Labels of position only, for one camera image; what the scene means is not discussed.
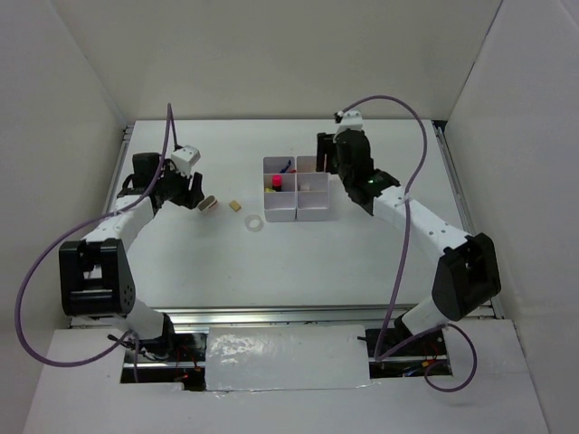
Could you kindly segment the black pink highlighter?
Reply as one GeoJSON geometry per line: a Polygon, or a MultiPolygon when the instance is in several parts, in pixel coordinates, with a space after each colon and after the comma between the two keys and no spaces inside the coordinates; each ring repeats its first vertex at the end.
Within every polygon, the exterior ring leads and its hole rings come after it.
{"type": "Polygon", "coordinates": [[[283,177],[281,175],[271,177],[271,189],[278,193],[283,190],[283,177]]]}

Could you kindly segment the pink white stapler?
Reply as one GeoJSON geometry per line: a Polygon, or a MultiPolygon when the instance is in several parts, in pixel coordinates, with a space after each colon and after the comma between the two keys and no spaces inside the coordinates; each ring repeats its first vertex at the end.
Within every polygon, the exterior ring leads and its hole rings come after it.
{"type": "Polygon", "coordinates": [[[206,213],[210,212],[211,210],[213,210],[217,206],[217,204],[218,204],[218,201],[215,198],[215,196],[209,195],[209,196],[205,197],[197,205],[197,210],[202,214],[206,214],[206,213]]]}

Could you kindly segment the clear tape roll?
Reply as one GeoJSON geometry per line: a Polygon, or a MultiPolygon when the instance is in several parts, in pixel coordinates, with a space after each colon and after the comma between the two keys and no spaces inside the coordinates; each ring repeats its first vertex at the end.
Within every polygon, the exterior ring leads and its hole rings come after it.
{"type": "Polygon", "coordinates": [[[259,232],[263,228],[263,220],[259,215],[248,215],[244,220],[245,228],[251,232],[259,232]]]}

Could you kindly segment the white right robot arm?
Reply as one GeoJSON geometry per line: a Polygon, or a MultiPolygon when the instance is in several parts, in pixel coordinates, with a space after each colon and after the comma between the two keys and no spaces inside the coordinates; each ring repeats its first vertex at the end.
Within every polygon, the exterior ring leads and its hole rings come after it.
{"type": "Polygon", "coordinates": [[[416,354],[426,343],[425,331],[460,321],[501,291],[492,239],[449,225],[411,198],[396,178],[375,167],[364,131],[317,134],[316,170],[337,175],[352,202],[401,230],[404,252],[412,241],[436,265],[430,295],[394,320],[402,353],[416,354]]]}

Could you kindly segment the small yellow eraser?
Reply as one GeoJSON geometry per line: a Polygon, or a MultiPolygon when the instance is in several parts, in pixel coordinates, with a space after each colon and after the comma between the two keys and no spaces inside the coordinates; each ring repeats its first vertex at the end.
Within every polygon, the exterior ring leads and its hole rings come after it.
{"type": "Polygon", "coordinates": [[[238,212],[238,211],[242,208],[241,205],[240,205],[238,202],[236,202],[236,201],[231,201],[231,202],[229,202],[229,206],[230,206],[235,212],[238,212]]]}

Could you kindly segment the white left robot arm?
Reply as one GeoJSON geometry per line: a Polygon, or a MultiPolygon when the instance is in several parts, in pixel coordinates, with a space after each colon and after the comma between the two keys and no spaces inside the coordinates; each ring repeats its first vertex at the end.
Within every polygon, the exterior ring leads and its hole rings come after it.
{"type": "Polygon", "coordinates": [[[175,356],[179,340],[169,316],[138,299],[128,250],[164,203],[193,210],[204,200],[203,177],[193,169],[199,158],[191,146],[179,147],[168,159],[158,153],[133,155],[133,171],[111,216],[59,248],[64,313],[136,332],[140,347],[159,361],[175,356]]]}

